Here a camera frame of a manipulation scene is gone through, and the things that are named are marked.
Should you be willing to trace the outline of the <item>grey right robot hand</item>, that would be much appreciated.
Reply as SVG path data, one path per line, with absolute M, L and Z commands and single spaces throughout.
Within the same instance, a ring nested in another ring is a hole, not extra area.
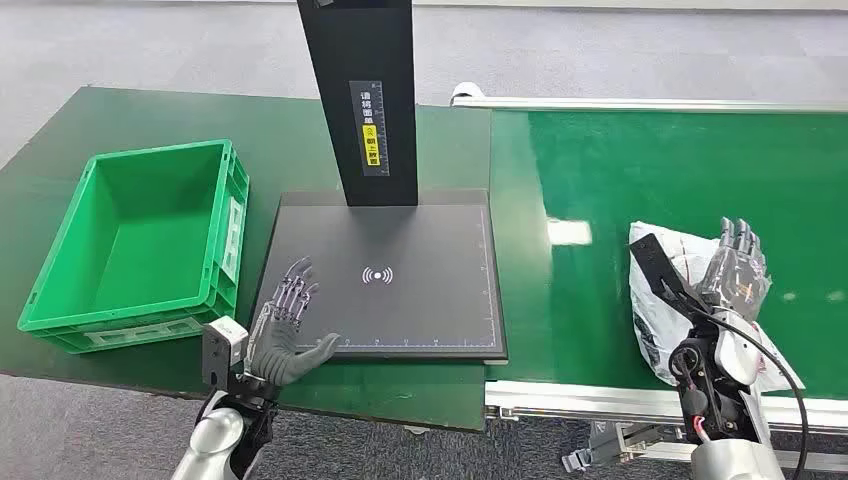
M 722 217 L 718 248 L 696 291 L 707 305 L 734 310 L 753 323 L 770 286 L 759 236 L 744 219 Z

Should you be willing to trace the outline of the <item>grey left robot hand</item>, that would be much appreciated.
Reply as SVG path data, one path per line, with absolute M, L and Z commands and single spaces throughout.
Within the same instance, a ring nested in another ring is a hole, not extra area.
M 275 387 L 301 379 L 327 362 L 338 348 L 340 335 L 329 333 L 310 349 L 297 351 L 302 316 L 319 287 L 311 280 L 312 266 L 310 257 L 294 262 L 263 303 L 251 327 L 245 372 Z

